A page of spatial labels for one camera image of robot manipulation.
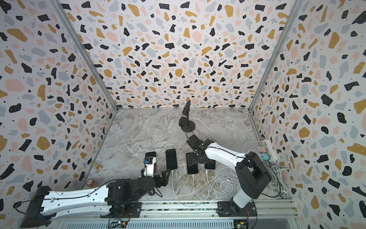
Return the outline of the mint-cased phone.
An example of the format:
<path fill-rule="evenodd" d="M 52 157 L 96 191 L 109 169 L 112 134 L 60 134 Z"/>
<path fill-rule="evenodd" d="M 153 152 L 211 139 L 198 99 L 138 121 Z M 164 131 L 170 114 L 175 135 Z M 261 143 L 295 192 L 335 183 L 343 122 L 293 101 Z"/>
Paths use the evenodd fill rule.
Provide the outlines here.
<path fill-rule="evenodd" d="M 170 170 L 178 169 L 176 149 L 168 149 L 165 152 L 166 168 Z"/>
<path fill-rule="evenodd" d="M 210 160 L 209 162 L 205 163 L 206 170 L 215 170 L 216 169 L 216 161 Z"/>

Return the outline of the pink-cased phone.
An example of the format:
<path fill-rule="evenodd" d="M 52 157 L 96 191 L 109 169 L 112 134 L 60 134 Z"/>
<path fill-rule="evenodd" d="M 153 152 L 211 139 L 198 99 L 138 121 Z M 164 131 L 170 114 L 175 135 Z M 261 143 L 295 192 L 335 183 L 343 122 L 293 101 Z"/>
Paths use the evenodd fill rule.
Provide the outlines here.
<path fill-rule="evenodd" d="M 192 164 L 191 154 L 186 154 L 186 167 L 187 167 L 187 174 L 195 175 L 199 173 L 198 165 Z"/>
<path fill-rule="evenodd" d="M 156 157 L 156 152 L 155 151 L 153 151 L 153 152 L 147 152 L 145 154 L 145 157 Z"/>

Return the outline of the white charging cable phone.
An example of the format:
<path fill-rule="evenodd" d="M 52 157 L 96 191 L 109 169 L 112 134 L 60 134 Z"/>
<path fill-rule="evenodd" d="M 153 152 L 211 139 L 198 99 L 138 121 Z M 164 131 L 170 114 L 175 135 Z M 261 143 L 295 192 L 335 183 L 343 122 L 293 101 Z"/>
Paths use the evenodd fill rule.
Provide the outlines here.
<path fill-rule="evenodd" d="M 196 186 L 200 186 L 202 182 L 206 181 L 205 172 L 195 174 L 195 179 L 196 179 Z M 173 192 L 173 197 L 171 197 L 171 199 L 175 199 L 181 204 L 184 204 L 185 201 L 196 201 L 197 205 L 199 206 L 203 205 L 206 202 L 211 201 L 211 200 L 201 201 L 193 193 L 192 175 L 174 172 L 171 185 L 172 185 L 171 191 Z"/>
<path fill-rule="evenodd" d="M 226 185 L 227 179 L 225 177 L 217 177 L 214 176 L 213 179 L 209 179 L 202 182 L 200 186 L 196 186 L 195 175 L 192 175 L 192 187 L 193 193 L 197 196 L 197 198 L 201 201 L 204 200 L 212 200 L 212 199 L 220 199 L 223 197 L 228 197 L 233 188 L 232 185 Z"/>
<path fill-rule="evenodd" d="M 239 190 L 239 181 L 235 175 L 229 174 L 231 171 L 229 168 L 205 171 L 209 189 L 214 191 L 218 198 L 232 197 Z"/>

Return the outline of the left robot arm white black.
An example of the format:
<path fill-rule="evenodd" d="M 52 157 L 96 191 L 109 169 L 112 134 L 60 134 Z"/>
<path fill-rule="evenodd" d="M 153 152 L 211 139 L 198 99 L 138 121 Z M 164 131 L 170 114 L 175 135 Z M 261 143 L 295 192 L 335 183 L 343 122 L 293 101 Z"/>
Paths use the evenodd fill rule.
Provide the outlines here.
<path fill-rule="evenodd" d="M 76 216 L 99 216 L 100 218 L 138 218 L 146 194 L 166 186 L 171 170 L 161 175 L 137 179 L 113 179 L 93 189 L 68 192 L 53 191 L 49 186 L 37 188 L 24 214 L 20 227 L 48 226 L 53 220 Z"/>

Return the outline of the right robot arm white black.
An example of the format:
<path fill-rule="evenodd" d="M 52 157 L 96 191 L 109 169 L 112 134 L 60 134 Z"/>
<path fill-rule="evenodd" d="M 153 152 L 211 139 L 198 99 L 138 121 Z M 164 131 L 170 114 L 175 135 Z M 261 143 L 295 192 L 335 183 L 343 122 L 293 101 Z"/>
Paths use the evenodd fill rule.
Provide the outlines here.
<path fill-rule="evenodd" d="M 232 197 L 231 203 L 240 209 L 252 200 L 258 199 L 272 180 L 266 164 L 255 152 L 247 154 L 235 152 L 210 139 L 202 141 L 196 135 L 188 137 L 187 144 L 193 150 L 188 154 L 188 166 L 217 161 L 235 170 L 240 188 Z"/>

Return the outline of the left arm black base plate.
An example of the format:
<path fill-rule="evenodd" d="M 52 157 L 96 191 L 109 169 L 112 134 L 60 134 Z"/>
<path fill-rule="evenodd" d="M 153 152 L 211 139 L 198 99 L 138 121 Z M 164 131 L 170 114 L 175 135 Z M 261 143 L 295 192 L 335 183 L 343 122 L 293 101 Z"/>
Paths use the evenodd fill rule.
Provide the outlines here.
<path fill-rule="evenodd" d="M 139 218 L 142 210 L 141 202 L 130 202 L 126 205 L 114 204 L 110 208 L 110 218 Z"/>

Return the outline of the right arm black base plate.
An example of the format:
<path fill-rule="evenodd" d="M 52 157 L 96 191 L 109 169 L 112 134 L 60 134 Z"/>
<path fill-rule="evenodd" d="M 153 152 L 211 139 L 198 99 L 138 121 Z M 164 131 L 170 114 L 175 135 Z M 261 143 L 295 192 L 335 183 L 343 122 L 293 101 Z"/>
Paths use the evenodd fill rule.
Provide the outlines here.
<path fill-rule="evenodd" d="M 216 213 L 219 217 L 256 217 L 255 203 L 249 202 L 245 207 L 238 207 L 233 201 L 219 201 Z"/>

